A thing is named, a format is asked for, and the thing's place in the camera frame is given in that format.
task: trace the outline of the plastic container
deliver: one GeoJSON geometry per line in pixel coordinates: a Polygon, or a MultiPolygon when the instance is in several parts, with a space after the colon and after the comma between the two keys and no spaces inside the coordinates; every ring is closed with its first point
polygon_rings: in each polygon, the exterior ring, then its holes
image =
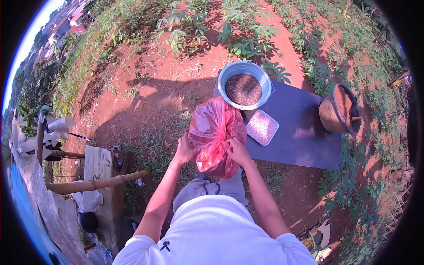
{"type": "Polygon", "coordinates": [[[218,76],[218,91],[220,95],[224,98],[225,102],[241,110],[257,109],[263,104],[265,104],[271,96],[271,88],[271,79],[269,78],[268,74],[259,65],[251,61],[232,62],[225,66],[218,76]],[[225,84],[227,83],[227,80],[229,78],[237,74],[252,75],[259,81],[259,84],[261,84],[262,87],[262,97],[259,99],[258,102],[250,106],[243,106],[231,101],[228,98],[227,94],[225,93],[225,84]]]}
{"type": "Polygon", "coordinates": [[[252,118],[246,125],[247,134],[263,146],[268,145],[271,142],[278,130],[278,127],[278,122],[261,109],[257,110],[255,114],[253,114],[252,118]]]}

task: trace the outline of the plastic bottle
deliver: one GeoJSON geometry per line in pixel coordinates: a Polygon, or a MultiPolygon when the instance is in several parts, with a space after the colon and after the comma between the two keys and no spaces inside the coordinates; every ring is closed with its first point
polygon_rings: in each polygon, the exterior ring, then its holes
{"type": "Polygon", "coordinates": [[[87,251],[86,256],[94,265],[110,265],[113,262],[112,253],[102,245],[97,245],[87,251]]]}

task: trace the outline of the hand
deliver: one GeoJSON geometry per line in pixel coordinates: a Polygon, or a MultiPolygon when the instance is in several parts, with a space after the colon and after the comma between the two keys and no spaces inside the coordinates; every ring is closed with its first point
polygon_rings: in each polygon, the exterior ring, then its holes
{"type": "Polygon", "coordinates": [[[227,154],[232,160],[239,163],[242,167],[253,161],[246,147],[237,138],[230,138],[226,142],[230,144],[233,150],[227,150],[227,154]]]}
{"type": "Polygon", "coordinates": [[[175,160],[179,165],[182,165],[189,162],[191,158],[197,153],[197,151],[197,148],[190,149],[188,147],[187,133],[185,133],[178,139],[178,148],[175,152],[173,160],[175,160]]]}

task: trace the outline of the metal bucket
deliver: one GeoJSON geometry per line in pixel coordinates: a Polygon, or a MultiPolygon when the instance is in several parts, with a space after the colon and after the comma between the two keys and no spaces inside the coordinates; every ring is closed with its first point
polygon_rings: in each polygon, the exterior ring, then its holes
{"type": "Polygon", "coordinates": [[[256,63],[251,61],[235,61],[228,64],[222,69],[218,76],[218,91],[224,100],[231,106],[241,110],[252,110],[257,109],[267,102],[271,96],[271,79],[268,74],[256,63]],[[253,105],[243,106],[231,101],[225,93],[225,84],[227,80],[233,75],[237,74],[248,74],[254,76],[262,87],[262,97],[253,105]]]}

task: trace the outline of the white t-shirt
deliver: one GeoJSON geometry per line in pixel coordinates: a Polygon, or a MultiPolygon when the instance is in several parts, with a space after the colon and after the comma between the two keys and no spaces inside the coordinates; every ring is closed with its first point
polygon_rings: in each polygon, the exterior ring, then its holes
{"type": "Polygon", "coordinates": [[[315,264],[293,235],[272,239],[244,205],[230,196],[204,195],[181,205],[157,244],[130,238],[113,264],[315,264]]]}

